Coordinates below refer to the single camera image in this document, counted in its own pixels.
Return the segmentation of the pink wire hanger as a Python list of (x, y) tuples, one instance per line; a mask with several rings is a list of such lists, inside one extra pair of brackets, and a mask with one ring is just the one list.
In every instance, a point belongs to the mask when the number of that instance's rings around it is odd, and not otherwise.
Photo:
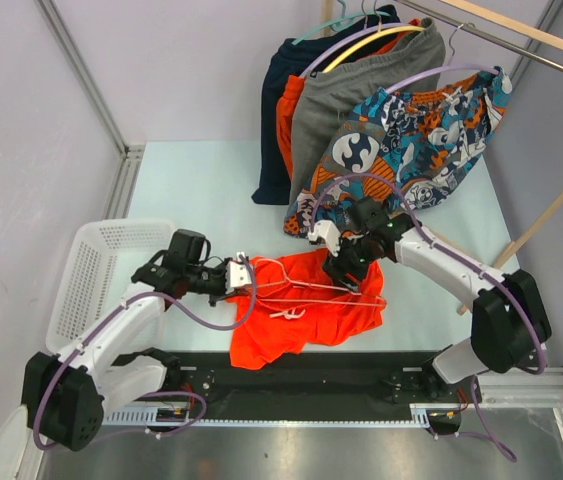
[(280, 270), (280, 279), (274, 282), (259, 282), (258, 292), (262, 293), (267, 288), (273, 287), (291, 287), (298, 291), (307, 291), (309, 294), (303, 294), (301, 298), (272, 298), (267, 297), (269, 302), (287, 302), (287, 303), (311, 303), (311, 304), (332, 304), (332, 305), (356, 305), (367, 308), (385, 308), (388, 302), (377, 295), (369, 295), (364, 292), (349, 290), (345, 287), (320, 284), (315, 282), (305, 282), (290, 277), (282, 262), (272, 258), (257, 258), (252, 262), (254, 273), (251, 275), (252, 280), (257, 278), (257, 268), (266, 264), (272, 264)]

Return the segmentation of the bright orange shorts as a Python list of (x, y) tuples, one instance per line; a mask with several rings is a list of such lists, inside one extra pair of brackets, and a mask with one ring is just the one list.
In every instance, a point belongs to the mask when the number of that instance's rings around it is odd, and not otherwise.
[[(305, 282), (334, 285), (322, 270), (327, 257), (325, 249), (277, 258), (290, 277)], [(232, 334), (230, 364), (246, 370), (260, 370), (285, 354), (299, 354), (310, 345), (337, 346), (350, 337), (382, 325), (385, 308), (356, 305), (269, 302), (272, 298), (301, 298), (307, 291), (291, 287), (267, 288), (258, 292), (258, 283), (274, 282), (281, 277), (272, 264), (257, 268), (257, 293), (254, 309), (249, 311), (250, 296), (238, 296), (229, 301), (236, 305), (236, 318), (247, 316), (245, 323)], [(382, 296), (384, 278), (380, 267), (373, 263), (359, 292)]]

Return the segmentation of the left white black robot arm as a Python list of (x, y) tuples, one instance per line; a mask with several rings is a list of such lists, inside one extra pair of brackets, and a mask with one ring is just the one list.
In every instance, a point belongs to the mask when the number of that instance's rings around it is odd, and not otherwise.
[(125, 349), (169, 308), (195, 323), (218, 330), (181, 300), (188, 293), (212, 302), (256, 282), (248, 256), (239, 252), (210, 267), (211, 243), (202, 234), (176, 230), (167, 248), (138, 267), (117, 304), (54, 354), (37, 353), (26, 364), (21, 403), (41, 451), (56, 446), (79, 451), (97, 435), (103, 420), (145, 399), (204, 399), (182, 389), (180, 361), (156, 347)]

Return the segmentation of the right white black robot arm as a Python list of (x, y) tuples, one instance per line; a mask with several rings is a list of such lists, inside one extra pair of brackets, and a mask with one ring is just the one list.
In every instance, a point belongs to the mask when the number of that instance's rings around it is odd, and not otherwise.
[(435, 236), (414, 216), (391, 217), (378, 202), (365, 197), (349, 210), (352, 234), (331, 220), (319, 220), (308, 233), (323, 243), (328, 255), (324, 272), (338, 286), (356, 291), (370, 266), (380, 259), (414, 269), (451, 293), (472, 314), (468, 338), (437, 353), (422, 376), (424, 393), (445, 401), (459, 382), (485, 371), (506, 373), (537, 360), (532, 373), (546, 367), (542, 351), (552, 328), (536, 280), (518, 269), (504, 273), (478, 263)]

